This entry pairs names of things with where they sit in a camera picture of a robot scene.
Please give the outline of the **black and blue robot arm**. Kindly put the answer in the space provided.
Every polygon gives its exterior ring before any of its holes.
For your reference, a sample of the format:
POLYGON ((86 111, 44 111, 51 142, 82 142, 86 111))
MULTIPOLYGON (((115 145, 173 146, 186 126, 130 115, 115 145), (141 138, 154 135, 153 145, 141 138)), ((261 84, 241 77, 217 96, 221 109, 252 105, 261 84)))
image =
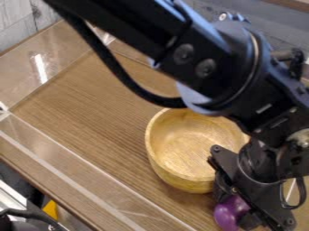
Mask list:
POLYGON ((214 145, 216 220, 228 231, 296 231, 284 196, 309 176, 309 87, 304 53, 277 51, 241 14, 208 22, 182 0, 44 0, 79 33, 123 85, 146 101, 224 116, 249 135, 240 151, 214 145), (179 96, 141 87, 91 28, 98 26, 146 55, 178 83, 179 96))

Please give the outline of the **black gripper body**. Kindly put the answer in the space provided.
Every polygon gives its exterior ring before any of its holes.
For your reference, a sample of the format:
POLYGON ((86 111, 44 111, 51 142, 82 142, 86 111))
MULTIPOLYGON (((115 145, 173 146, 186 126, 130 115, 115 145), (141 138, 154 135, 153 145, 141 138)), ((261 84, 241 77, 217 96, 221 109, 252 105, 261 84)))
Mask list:
POLYGON ((217 201, 233 210, 236 225, 245 230, 268 226, 293 231, 297 222, 284 182, 294 179, 300 201, 307 201, 304 178, 309 176, 309 109, 246 110, 229 115, 250 141, 238 152, 214 145, 208 162, 217 172, 217 201))

